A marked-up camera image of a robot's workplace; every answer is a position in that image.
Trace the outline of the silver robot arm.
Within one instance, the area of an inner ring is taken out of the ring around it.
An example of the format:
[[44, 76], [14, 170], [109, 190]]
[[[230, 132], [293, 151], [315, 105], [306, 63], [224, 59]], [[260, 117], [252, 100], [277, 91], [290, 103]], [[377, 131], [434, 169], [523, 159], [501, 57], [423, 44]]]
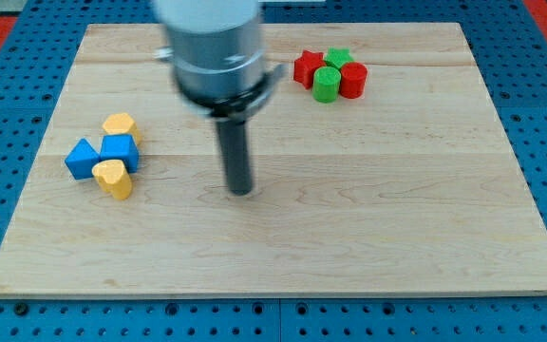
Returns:
[[283, 67], [266, 69], [256, 0], [153, 0], [180, 94], [213, 120], [228, 191], [253, 190], [248, 121], [270, 100]]

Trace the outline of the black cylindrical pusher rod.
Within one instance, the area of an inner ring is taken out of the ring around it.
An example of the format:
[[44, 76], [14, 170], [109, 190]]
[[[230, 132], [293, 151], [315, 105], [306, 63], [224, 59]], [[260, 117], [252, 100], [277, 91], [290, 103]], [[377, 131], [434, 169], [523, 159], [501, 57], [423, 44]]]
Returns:
[[245, 122], [216, 122], [223, 172], [228, 190], [237, 196], [253, 190], [250, 150]]

